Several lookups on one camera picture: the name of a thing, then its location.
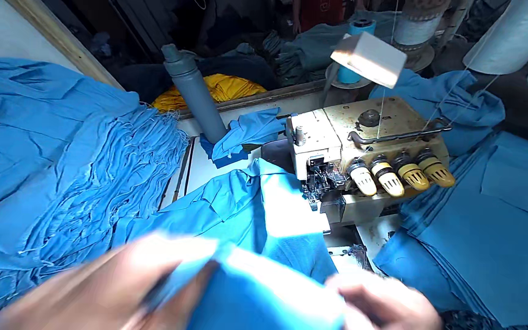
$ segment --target blue garment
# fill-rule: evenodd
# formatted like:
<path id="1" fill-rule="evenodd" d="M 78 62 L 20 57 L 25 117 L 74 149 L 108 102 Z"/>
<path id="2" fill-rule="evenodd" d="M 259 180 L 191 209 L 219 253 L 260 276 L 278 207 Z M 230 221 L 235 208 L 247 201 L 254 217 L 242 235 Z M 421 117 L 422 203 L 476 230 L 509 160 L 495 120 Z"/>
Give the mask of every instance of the blue garment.
<path id="1" fill-rule="evenodd" d="M 220 267 L 188 329 L 341 329 L 343 298 L 302 274 L 231 244 L 183 262 L 168 277 L 153 306 L 168 301 L 209 260 Z"/>
<path id="2" fill-rule="evenodd" d="M 263 145 L 278 139 L 278 133 L 284 131 L 284 123 L 276 119 L 280 108 L 272 108 L 239 116 L 229 123 L 229 132 L 213 147 L 213 159 L 218 160 L 230 154 L 239 153 L 242 144 Z"/>
<path id="3" fill-rule="evenodd" d="M 157 212 L 187 146 L 176 125 L 135 93 L 56 64 L 0 58 L 0 309 L 155 229 L 231 242 L 318 282 L 336 273 L 313 222 L 291 227 L 266 197 L 281 190 L 308 207 L 299 181 L 263 160 Z M 301 231 L 279 235 L 285 227 Z"/>
<path id="4" fill-rule="evenodd" d="M 419 290 L 438 312 L 470 310 L 453 294 L 447 273 L 406 229 L 397 230 L 372 261 L 389 277 Z"/>
<path id="5" fill-rule="evenodd" d="M 501 132 L 452 167 L 455 186 L 403 205 L 403 226 L 474 312 L 502 326 L 528 325 L 528 189 L 519 182 L 528 177 L 528 141 Z"/>
<path id="6" fill-rule="evenodd" d="M 370 98 L 400 96 L 425 120 L 446 117 L 453 129 L 441 133 L 451 156 L 469 151 L 504 120 L 504 105 L 493 94 L 467 88 L 476 82 L 469 71 L 450 71 L 431 79 L 403 69 L 393 89 L 376 86 Z"/>
<path id="7" fill-rule="evenodd" d="M 214 144 L 209 142 L 205 135 L 201 133 L 199 135 L 199 142 L 201 143 L 201 147 L 207 154 L 207 159 L 211 159 L 211 154 L 213 153 L 213 146 Z M 242 159 L 248 159 L 248 153 L 245 152 L 245 150 L 241 150 L 239 153 L 232 153 L 229 157 L 222 157 L 220 159 L 212 160 L 213 164 L 220 169 L 224 166 L 227 166 L 229 164 L 233 164 L 236 161 L 242 160 Z"/>
<path id="8" fill-rule="evenodd" d="M 187 146 L 176 125 L 135 93 L 0 58 L 0 308 L 157 211 Z"/>
<path id="9" fill-rule="evenodd" d="M 294 174 L 255 159 L 247 169 L 209 180 L 150 221 L 120 221 L 115 236 L 133 240 L 159 230 L 218 239 L 324 283 L 337 270 L 327 253 L 319 222 L 314 221 L 319 213 L 311 211 L 300 189 Z M 279 196 L 286 207 L 280 207 Z"/>

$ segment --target yellow tension knob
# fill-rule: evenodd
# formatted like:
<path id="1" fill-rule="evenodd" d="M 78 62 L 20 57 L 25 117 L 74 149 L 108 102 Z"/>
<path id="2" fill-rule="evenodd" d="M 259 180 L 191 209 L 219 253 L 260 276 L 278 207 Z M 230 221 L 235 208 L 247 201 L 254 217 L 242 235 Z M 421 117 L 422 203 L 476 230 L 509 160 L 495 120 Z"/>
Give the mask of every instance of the yellow tension knob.
<path id="1" fill-rule="evenodd" d="M 431 149 L 425 148 L 415 157 L 419 168 L 437 185 L 449 188 L 455 184 L 455 178 L 441 161 L 431 152 Z"/>
<path id="2" fill-rule="evenodd" d="M 360 191 L 366 196 L 376 195 L 376 184 L 370 175 L 366 163 L 357 159 L 347 168 L 351 179 L 356 183 Z"/>
<path id="3" fill-rule="evenodd" d="M 392 165 L 398 175 L 415 190 L 424 191 L 429 189 L 429 180 L 427 180 L 427 177 L 419 166 L 413 163 L 413 159 L 409 153 L 403 151 L 398 154 L 392 161 Z"/>
<path id="4" fill-rule="evenodd" d="M 397 174 L 394 173 L 394 169 L 388 163 L 385 155 L 376 156 L 370 163 L 370 169 L 372 174 L 378 179 L 378 182 L 392 197 L 401 197 L 405 194 L 405 188 L 402 186 Z"/>

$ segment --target metal rod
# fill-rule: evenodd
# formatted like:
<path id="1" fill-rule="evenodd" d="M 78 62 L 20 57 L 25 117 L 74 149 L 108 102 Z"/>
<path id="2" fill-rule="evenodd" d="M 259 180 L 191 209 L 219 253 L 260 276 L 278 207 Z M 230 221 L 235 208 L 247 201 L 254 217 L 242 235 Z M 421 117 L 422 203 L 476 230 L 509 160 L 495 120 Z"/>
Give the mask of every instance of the metal rod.
<path id="1" fill-rule="evenodd" d="M 396 134 L 396 135 L 389 135 L 389 136 L 383 136 L 383 137 L 376 137 L 371 139 L 363 139 L 358 135 L 355 131 L 350 131 L 350 133 L 347 136 L 347 139 L 349 141 L 354 141 L 354 143 L 357 143 L 358 145 L 371 145 L 373 143 L 377 142 L 386 142 L 386 141 L 392 141 L 392 140 L 399 140 L 399 139 L 406 139 L 406 138 L 414 138 L 414 137 L 420 137 L 420 136 L 426 136 L 430 134 L 439 133 L 441 131 L 447 131 L 451 130 L 451 124 L 449 121 L 443 119 L 443 118 L 436 118 L 432 122 L 432 124 L 429 125 L 428 130 L 421 130 L 421 131 L 412 131 L 409 133 L 404 134 Z M 435 127 L 435 124 L 440 124 L 443 127 Z"/>

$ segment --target white wall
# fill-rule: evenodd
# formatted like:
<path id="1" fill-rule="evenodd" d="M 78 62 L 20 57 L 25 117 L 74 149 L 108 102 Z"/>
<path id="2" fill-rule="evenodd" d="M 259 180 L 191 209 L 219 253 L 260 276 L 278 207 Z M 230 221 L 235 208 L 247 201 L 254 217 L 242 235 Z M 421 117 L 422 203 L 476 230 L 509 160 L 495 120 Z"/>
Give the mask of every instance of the white wall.
<path id="1" fill-rule="evenodd" d="M 79 72 L 5 0 L 0 0 L 0 56 L 52 62 Z"/>

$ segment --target sewing machine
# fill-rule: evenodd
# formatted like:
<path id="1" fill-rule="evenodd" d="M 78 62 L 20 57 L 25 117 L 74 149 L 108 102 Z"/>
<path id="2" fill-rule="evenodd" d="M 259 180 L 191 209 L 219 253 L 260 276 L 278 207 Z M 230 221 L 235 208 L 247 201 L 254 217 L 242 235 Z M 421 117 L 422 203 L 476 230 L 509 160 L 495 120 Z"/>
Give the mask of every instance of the sewing machine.
<path id="1" fill-rule="evenodd" d="M 337 206 L 328 217 L 339 222 L 377 217 L 434 183 L 453 185 L 439 136 L 450 129 L 445 119 L 427 123 L 403 99 L 386 97 L 290 116 L 286 135 L 311 208 Z"/>

